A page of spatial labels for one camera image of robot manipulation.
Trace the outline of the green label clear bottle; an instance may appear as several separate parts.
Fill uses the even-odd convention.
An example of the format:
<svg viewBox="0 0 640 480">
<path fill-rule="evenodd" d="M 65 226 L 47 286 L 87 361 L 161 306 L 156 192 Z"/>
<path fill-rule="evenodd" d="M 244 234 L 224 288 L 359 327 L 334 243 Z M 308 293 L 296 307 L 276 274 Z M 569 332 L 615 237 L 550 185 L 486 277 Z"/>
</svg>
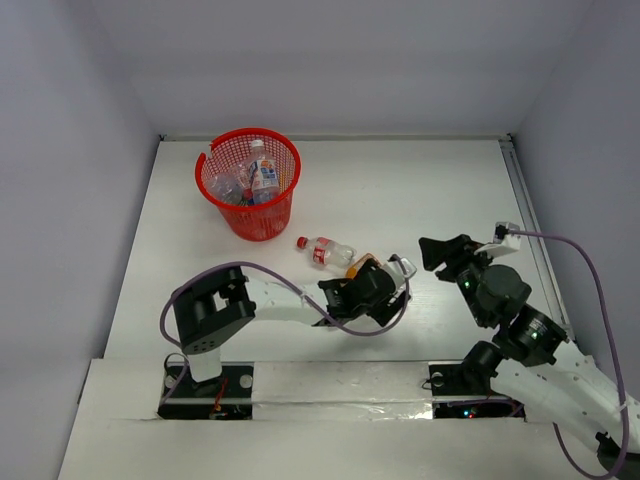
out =
<svg viewBox="0 0 640 480">
<path fill-rule="evenodd" d="M 235 164 L 230 168 L 230 174 L 234 177 L 239 188 L 250 195 L 252 190 L 251 162 L 245 160 Z"/>
</svg>

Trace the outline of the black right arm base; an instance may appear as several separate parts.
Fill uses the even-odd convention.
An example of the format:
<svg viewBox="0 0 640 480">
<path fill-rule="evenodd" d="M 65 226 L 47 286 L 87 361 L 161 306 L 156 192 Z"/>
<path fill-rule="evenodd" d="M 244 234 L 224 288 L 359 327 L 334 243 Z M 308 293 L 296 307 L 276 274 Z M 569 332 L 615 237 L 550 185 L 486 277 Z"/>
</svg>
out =
<svg viewBox="0 0 640 480">
<path fill-rule="evenodd" d="M 430 364 L 421 387 L 431 394 L 436 419 L 526 417 L 522 403 L 496 393 L 487 378 L 467 373 L 460 363 Z"/>
</svg>

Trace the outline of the colourful label blue cap bottle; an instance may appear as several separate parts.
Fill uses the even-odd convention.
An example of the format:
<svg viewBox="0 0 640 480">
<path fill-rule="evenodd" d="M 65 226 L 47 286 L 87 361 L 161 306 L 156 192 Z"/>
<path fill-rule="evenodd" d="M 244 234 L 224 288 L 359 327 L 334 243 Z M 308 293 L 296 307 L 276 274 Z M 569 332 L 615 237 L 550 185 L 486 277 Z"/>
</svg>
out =
<svg viewBox="0 0 640 480">
<path fill-rule="evenodd" d="M 206 191 L 217 201 L 239 206 L 244 200 L 244 189 L 230 173 L 220 173 L 205 182 Z"/>
</svg>

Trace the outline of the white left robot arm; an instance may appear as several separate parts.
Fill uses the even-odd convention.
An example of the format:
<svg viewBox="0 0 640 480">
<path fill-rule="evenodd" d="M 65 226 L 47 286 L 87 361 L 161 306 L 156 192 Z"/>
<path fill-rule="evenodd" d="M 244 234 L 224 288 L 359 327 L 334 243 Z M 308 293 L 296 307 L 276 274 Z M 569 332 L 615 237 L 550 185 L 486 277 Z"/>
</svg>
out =
<svg viewBox="0 0 640 480">
<path fill-rule="evenodd" d="M 225 380 L 221 348 L 253 320 L 294 321 L 355 335 L 350 322 L 367 316 L 383 334 L 404 316 L 415 273 L 415 266 L 397 255 L 384 264 L 366 261 L 353 278 L 305 288 L 247 261 L 206 270 L 176 289 L 162 310 L 175 317 L 178 336 L 172 342 L 184 358 L 174 385 L 196 398 L 219 393 Z"/>
</svg>

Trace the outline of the orange juice bottle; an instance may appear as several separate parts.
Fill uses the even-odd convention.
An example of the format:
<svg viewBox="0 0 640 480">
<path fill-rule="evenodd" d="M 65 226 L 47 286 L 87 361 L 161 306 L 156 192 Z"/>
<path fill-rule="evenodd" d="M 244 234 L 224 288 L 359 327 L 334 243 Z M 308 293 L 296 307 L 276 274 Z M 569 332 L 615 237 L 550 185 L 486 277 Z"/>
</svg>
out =
<svg viewBox="0 0 640 480">
<path fill-rule="evenodd" d="M 355 278 L 357 273 L 363 268 L 363 266 L 368 261 L 373 261 L 376 266 L 380 265 L 380 261 L 375 255 L 373 255 L 372 253 L 366 253 L 347 268 L 345 272 L 345 277 L 348 279 Z"/>
</svg>

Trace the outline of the white orange label bottle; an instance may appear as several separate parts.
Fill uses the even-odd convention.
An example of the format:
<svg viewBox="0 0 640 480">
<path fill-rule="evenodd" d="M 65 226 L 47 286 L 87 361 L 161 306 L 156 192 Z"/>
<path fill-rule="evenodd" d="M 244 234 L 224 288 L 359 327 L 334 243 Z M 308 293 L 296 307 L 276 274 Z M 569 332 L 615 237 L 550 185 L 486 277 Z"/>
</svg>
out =
<svg viewBox="0 0 640 480">
<path fill-rule="evenodd" d="M 251 142 L 248 167 L 253 204 L 261 205 L 276 199 L 280 195 L 276 162 L 263 140 Z"/>
</svg>

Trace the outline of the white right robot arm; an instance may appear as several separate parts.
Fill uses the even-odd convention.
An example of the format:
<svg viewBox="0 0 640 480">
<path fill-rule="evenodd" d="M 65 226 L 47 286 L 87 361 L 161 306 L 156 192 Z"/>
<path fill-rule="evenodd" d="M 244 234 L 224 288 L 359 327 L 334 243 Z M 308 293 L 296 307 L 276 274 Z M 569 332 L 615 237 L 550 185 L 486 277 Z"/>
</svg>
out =
<svg viewBox="0 0 640 480">
<path fill-rule="evenodd" d="M 492 388 L 568 431 L 592 448 L 604 479 L 639 476 L 639 401 L 628 393 L 602 285 L 596 293 L 615 376 L 609 378 L 569 338 L 563 327 L 529 305 L 530 286 L 518 272 L 496 263 L 515 253 L 526 232 L 497 224 L 494 239 L 480 243 L 466 234 L 450 240 L 421 238 L 425 270 L 458 288 L 474 321 L 494 331 L 474 345 L 456 367 L 468 390 Z"/>
</svg>

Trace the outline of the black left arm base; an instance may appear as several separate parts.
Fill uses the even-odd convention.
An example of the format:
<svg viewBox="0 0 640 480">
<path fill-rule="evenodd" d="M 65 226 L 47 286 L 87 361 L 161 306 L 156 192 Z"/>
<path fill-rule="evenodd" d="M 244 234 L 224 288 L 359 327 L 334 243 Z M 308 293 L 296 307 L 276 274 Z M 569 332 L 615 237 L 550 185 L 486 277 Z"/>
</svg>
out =
<svg viewBox="0 0 640 480">
<path fill-rule="evenodd" d="M 252 387 L 254 365 L 230 363 L 222 365 L 222 375 L 196 383 L 190 372 L 177 383 L 182 366 L 170 363 L 165 369 L 157 414 L 165 420 L 251 420 L 253 417 Z"/>
</svg>

